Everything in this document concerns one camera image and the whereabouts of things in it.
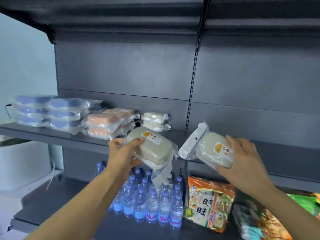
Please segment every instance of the light blue wall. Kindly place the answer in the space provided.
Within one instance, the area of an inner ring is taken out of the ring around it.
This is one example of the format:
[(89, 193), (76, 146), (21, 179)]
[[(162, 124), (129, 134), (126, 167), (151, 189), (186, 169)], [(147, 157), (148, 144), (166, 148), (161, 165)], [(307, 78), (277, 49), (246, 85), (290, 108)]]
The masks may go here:
[[(57, 94), (54, 46), (45, 33), (0, 13), (0, 118), (17, 95)], [(62, 149), (50, 146), (63, 168)]]

